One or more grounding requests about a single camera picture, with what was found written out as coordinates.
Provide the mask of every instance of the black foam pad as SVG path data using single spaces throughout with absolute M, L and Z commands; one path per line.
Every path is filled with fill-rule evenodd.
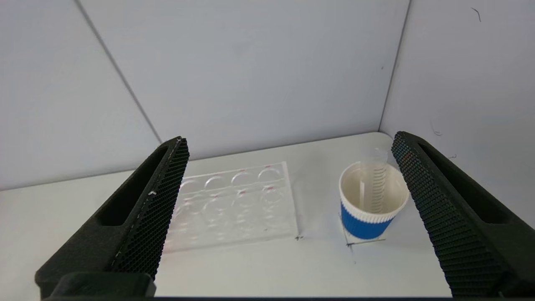
M 147 273 L 154 279 L 188 159 L 184 138 L 159 146 L 37 271 L 41 298 L 72 272 Z
M 535 296 L 535 231 L 422 138 L 392 153 L 452 295 Z

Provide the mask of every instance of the white table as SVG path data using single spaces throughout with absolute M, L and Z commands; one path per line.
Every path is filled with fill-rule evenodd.
M 286 161 L 304 239 L 165 254 L 156 295 L 450 297 L 412 201 L 385 241 L 346 246 L 337 220 L 338 178 L 369 148 L 391 144 L 387 135 L 368 133 L 189 162 L 186 176 Z M 38 300 L 35 271 L 130 173 L 0 192 L 3 297 Z

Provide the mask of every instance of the clear plastic well plate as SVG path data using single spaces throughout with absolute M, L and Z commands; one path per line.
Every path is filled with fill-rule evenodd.
M 164 252 L 296 236 L 286 163 L 186 177 Z

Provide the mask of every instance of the white wall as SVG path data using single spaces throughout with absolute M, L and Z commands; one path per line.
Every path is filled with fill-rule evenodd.
M 192 158 L 377 131 L 408 1 L 82 1 Z
M 534 1 L 413 0 L 380 128 L 454 157 L 532 227 L 534 37 Z
M 0 2 L 0 190 L 135 168 L 158 145 L 72 1 Z

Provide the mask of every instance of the paper cup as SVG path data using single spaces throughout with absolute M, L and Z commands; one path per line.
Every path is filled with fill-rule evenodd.
M 360 239 L 373 239 L 385 231 L 396 214 L 403 209 L 409 199 L 409 189 L 401 173 L 392 165 L 386 166 L 385 196 L 380 214 L 369 213 L 359 208 L 361 163 L 348 166 L 340 176 L 342 224 L 353 236 Z

